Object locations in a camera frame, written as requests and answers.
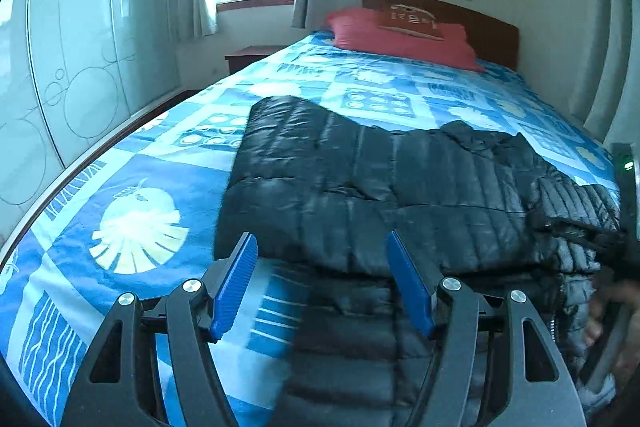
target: metal screw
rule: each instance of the metal screw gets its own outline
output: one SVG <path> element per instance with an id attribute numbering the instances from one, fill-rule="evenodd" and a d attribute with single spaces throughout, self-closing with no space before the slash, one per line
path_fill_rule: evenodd
<path id="1" fill-rule="evenodd" d="M 186 292 L 193 293 L 198 291 L 201 286 L 202 283 L 197 279 L 189 279 L 188 281 L 184 282 L 184 284 L 182 285 L 182 289 Z"/>
<path id="2" fill-rule="evenodd" d="M 462 284 L 458 279 L 454 279 L 453 277 L 447 277 L 444 281 L 442 281 L 442 285 L 452 292 L 457 292 L 460 288 L 462 288 Z"/>
<path id="3" fill-rule="evenodd" d="M 118 304 L 122 306 L 129 306 L 136 298 L 133 293 L 123 293 L 118 297 Z"/>
<path id="4" fill-rule="evenodd" d="M 511 292 L 511 299 L 516 302 L 523 303 L 527 301 L 527 296 L 524 295 L 524 292 L 521 292 L 520 290 L 514 290 Z"/>

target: black puffer jacket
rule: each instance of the black puffer jacket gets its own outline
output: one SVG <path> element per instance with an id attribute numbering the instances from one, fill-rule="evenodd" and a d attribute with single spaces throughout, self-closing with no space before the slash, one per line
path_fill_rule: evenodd
<path id="1" fill-rule="evenodd" d="M 316 269 L 272 425 L 406 422 L 432 346 L 410 324 L 387 266 L 385 235 L 394 228 L 414 253 L 476 291 L 526 291 L 544 319 L 556 316 L 575 370 L 588 276 L 598 266 L 592 252 L 529 230 L 532 211 L 618 226 L 605 188 L 576 185 L 521 135 L 461 121 L 388 132 L 290 96 L 254 105 L 215 251 L 231 251 L 248 230 L 261 256 Z M 477 364 L 470 404 L 482 391 L 482 357 Z"/>

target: window sill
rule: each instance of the window sill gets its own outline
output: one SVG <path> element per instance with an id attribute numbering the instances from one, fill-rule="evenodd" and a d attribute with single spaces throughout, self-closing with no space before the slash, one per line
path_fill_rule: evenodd
<path id="1" fill-rule="evenodd" d="M 258 6 L 283 6 L 285 4 L 293 4 L 293 1 L 294 0 L 233 0 L 219 2 L 216 5 L 216 10 L 218 12 L 225 12 L 228 10 L 255 8 Z"/>

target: wooden nightstand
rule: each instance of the wooden nightstand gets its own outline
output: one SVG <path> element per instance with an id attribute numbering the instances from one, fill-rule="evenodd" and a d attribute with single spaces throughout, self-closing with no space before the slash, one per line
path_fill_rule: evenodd
<path id="1" fill-rule="evenodd" d="M 225 55 L 229 62 L 229 74 L 238 73 L 245 67 L 262 60 L 263 58 L 273 55 L 275 52 L 283 50 L 286 46 L 249 46 L 242 50 L 236 51 L 229 55 Z"/>

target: pillow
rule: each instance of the pillow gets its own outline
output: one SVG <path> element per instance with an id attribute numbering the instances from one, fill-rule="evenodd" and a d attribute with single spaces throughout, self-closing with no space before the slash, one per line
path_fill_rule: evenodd
<path id="1" fill-rule="evenodd" d="M 378 12 L 366 8 L 333 12 L 326 21 L 335 34 L 337 48 L 484 71 L 476 62 L 476 52 L 466 42 L 465 27 L 460 24 L 439 24 L 444 40 L 434 41 L 385 30 L 378 26 Z"/>
<path id="2" fill-rule="evenodd" d="M 436 26 L 436 17 L 427 10 L 404 4 L 392 4 L 388 9 L 378 13 L 378 25 L 385 30 L 406 33 L 414 37 L 422 37 L 443 41 L 444 36 Z"/>

